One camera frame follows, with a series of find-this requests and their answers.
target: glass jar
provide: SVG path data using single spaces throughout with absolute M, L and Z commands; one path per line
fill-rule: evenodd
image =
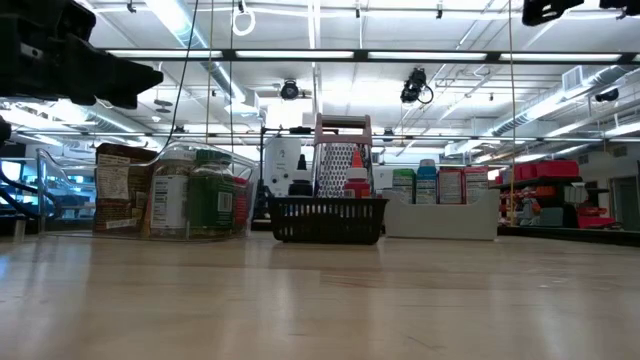
M 187 186 L 194 167 L 193 151 L 171 150 L 158 161 L 151 193 L 151 237 L 187 237 Z
M 233 228 L 233 174 L 231 155 L 198 150 L 196 167 L 189 176 L 189 238 L 221 238 Z

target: security camera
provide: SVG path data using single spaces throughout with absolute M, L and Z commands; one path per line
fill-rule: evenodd
M 295 80 L 285 80 L 284 85 L 280 89 L 280 96 L 284 100 L 294 100 L 298 97 L 300 93 L 300 89 L 298 89 L 298 85 L 296 85 Z

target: fluorescent light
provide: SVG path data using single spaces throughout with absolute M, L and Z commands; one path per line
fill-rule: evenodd
M 640 142 L 640 138 L 613 138 L 609 139 L 610 142 L 619 142 L 619 143 L 634 143 Z
M 49 144 L 49 145 L 62 146 L 62 143 L 60 141 L 58 141 L 58 140 L 56 140 L 54 138 L 50 138 L 48 136 L 44 136 L 44 135 L 28 136 L 28 135 L 20 134 L 20 136 L 22 136 L 25 139 L 39 141 L 39 142 L 43 142 L 43 143 Z
M 602 139 L 596 138 L 545 138 L 545 141 L 558 141 L 558 142 L 601 142 Z
M 263 59 L 351 59 L 353 51 L 273 51 L 273 50 L 238 50 L 239 58 L 263 58 Z
M 145 58 L 171 58 L 184 59 L 187 57 L 187 50 L 109 50 L 114 56 L 128 59 L 145 59 Z M 212 59 L 222 58 L 222 51 L 212 50 L 209 54 L 207 49 L 191 49 L 189 58 L 208 59 L 211 55 Z
M 145 3 L 169 31 L 174 34 L 189 34 L 191 19 L 178 1 L 147 0 Z
M 569 124 L 567 126 L 563 126 L 563 127 L 559 128 L 559 129 L 553 130 L 552 132 L 547 134 L 547 137 L 554 137 L 554 136 L 566 134 L 566 133 L 571 132 L 571 131 L 579 128 L 579 127 L 580 127 L 580 124 L 578 124 L 578 123 Z
M 624 134 L 628 134 L 630 132 L 636 132 L 636 131 L 640 131 L 640 122 L 618 126 L 615 129 L 605 132 L 604 135 L 606 137 L 617 136 L 617 135 L 624 135 Z
M 621 54 L 513 54 L 514 61 L 616 61 Z M 500 60 L 511 60 L 511 54 L 500 55 Z
M 475 163 L 483 163 L 483 162 L 485 162 L 485 161 L 489 161 L 489 160 L 491 160 L 491 159 L 493 159 L 493 156 L 491 156 L 491 155 L 482 155 L 482 156 L 478 156 L 478 157 L 475 159 L 475 161 L 474 161 L 474 162 L 475 162 Z
M 538 160 L 538 159 L 543 158 L 545 156 L 547 156 L 547 154 L 522 155 L 522 156 L 518 156 L 516 158 L 516 162 L 528 162 L 528 161 Z
M 589 146 L 589 145 L 586 145 L 586 144 L 585 144 L 585 145 L 578 145 L 578 146 L 570 147 L 570 148 L 568 148 L 568 149 L 564 149 L 564 150 L 560 150 L 560 151 L 558 151 L 558 152 L 556 153 L 556 155 L 564 155 L 564 154 L 568 154 L 568 153 L 574 152 L 574 151 L 576 151 L 576 150 L 580 150 L 580 149 L 582 149 L 582 148 L 585 148 L 585 147 L 587 147 L 587 146 Z
M 407 51 L 371 51 L 369 59 L 383 60 L 485 60 L 486 53 L 468 52 L 407 52 Z

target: product box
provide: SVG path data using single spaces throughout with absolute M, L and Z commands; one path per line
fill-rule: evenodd
M 489 168 L 468 167 L 464 169 L 464 197 L 467 204 L 478 201 L 489 189 Z
M 416 173 L 413 169 L 393 170 L 393 191 L 407 204 L 416 203 Z
M 153 160 L 155 151 L 102 144 L 96 149 L 96 212 L 93 231 L 139 232 L 147 210 L 153 166 L 129 164 Z M 100 165 L 123 165 L 100 167 Z
M 462 170 L 440 169 L 438 197 L 440 204 L 462 204 Z
M 438 170 L 433 161 L 427 165 L 420 163 L 416 175 L 416 204 L 438 203 Z

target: green jar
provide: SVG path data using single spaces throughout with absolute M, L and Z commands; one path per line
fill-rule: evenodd
M 233 174 L 231 156 L 215 150 L 198 150 L 196 167 L 189 175 L 189 238 L 220 238 L 233 228 Z

